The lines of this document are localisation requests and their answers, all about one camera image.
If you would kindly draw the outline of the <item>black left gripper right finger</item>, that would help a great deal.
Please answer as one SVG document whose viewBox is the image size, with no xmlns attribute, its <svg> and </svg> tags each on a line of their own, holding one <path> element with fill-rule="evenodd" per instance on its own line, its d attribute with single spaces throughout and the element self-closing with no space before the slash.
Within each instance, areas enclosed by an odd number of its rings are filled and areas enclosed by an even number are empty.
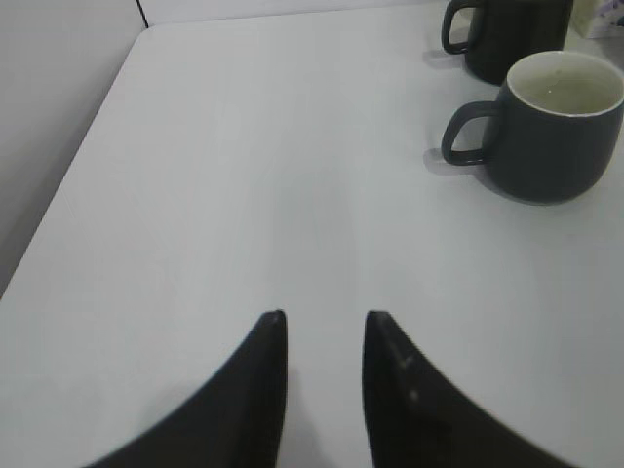
<svg viewBox="0 0 624 468">
<path fill-rule="evenodd" d="M 563 467 L 439 372 L 391 314 L 367 315 L 363 405 L 376 467 Z"/>
</svg>

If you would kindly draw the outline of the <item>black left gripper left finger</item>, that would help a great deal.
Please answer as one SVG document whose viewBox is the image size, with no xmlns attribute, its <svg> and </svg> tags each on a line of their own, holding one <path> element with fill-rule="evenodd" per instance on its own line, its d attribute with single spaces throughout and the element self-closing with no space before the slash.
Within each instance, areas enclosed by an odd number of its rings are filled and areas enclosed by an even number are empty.
<svg viewBox="0 0 624 468">
<path fill-rule="evenodd" d="M 274 467 L 288 391 L 288 325 L 263 313 L 183 405 L 94 467 Z"/>
</svg>

